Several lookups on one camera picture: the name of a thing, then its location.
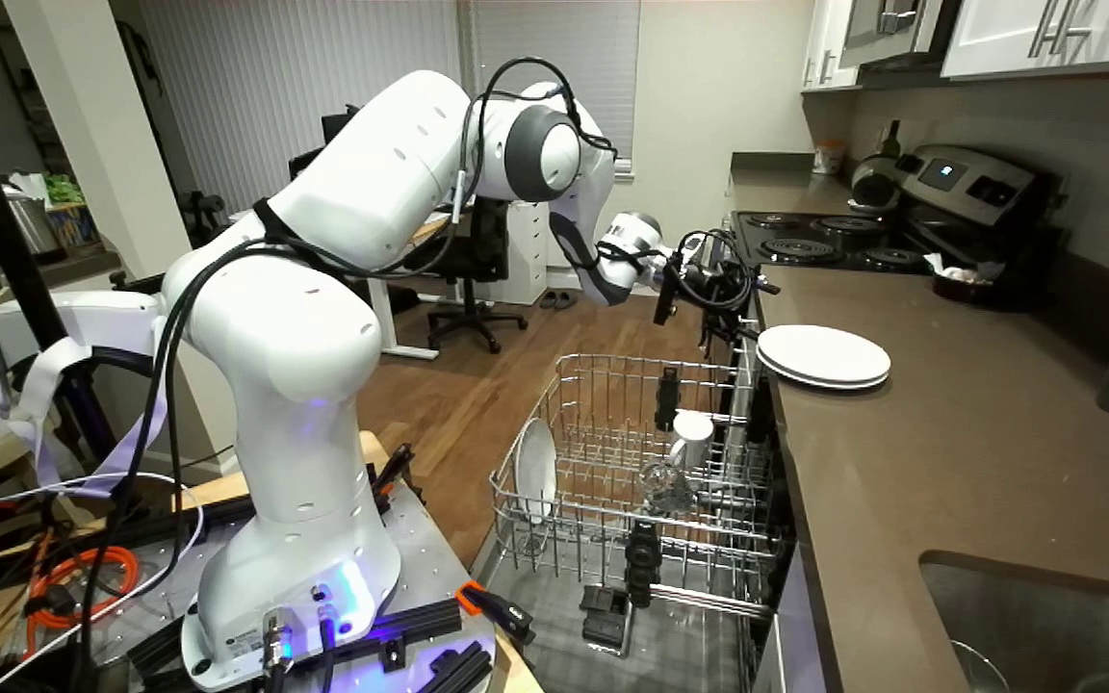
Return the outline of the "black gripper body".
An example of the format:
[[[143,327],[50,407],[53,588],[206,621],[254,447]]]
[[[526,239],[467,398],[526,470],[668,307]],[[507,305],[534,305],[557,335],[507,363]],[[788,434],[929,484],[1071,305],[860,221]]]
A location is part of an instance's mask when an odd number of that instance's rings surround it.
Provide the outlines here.
[[[675,305],[686,300],[700,311],[700,340],[737,341],[756,293],[757,271],[738,257],[732,230],[689,230],[657,273],[654,319],[668,322]]]

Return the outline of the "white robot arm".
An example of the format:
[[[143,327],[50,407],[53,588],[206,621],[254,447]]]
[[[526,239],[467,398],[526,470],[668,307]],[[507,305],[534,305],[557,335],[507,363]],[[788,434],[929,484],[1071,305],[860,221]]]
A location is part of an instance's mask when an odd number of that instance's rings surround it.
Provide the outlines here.
[[[166,335],[226,376],[254,506],[181,621],[194,684],[231,693],[367,639],[412,575],[358,444],[380,319],[351,282],[404,260],[435,208],[544,203],[582,289],[603,305],[641,282],[695,300],[729,282],[729,305],[756,293],[757,273],[725,241],[668,241],[654,221],[611,214],[607,194],[611,141],[562,76],[488,97],[412,68],[166,273]]]

